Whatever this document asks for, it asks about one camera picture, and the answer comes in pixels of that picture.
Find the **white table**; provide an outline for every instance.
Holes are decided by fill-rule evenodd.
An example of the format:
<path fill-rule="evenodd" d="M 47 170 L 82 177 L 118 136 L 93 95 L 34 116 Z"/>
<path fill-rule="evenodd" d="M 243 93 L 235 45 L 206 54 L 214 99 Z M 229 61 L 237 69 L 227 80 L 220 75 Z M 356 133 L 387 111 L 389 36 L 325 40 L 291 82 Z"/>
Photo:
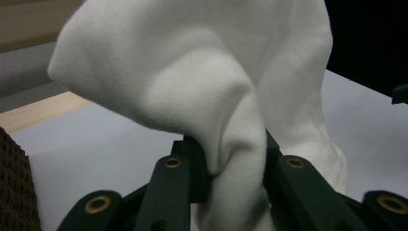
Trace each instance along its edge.
<path fill-rule="evenodd" d="M 348 195 L 360 201 L 366 191 L 387 190 L 408 197 L 408 106 L 331 72 L 322 95 L 332 141 L 348 158 Z M 56 230 L 88 193 L 124 196 L 147 183 L 156 161 L 181 139 L 94 104 L 12 137 L 30 155 L 44 231 Z"/>

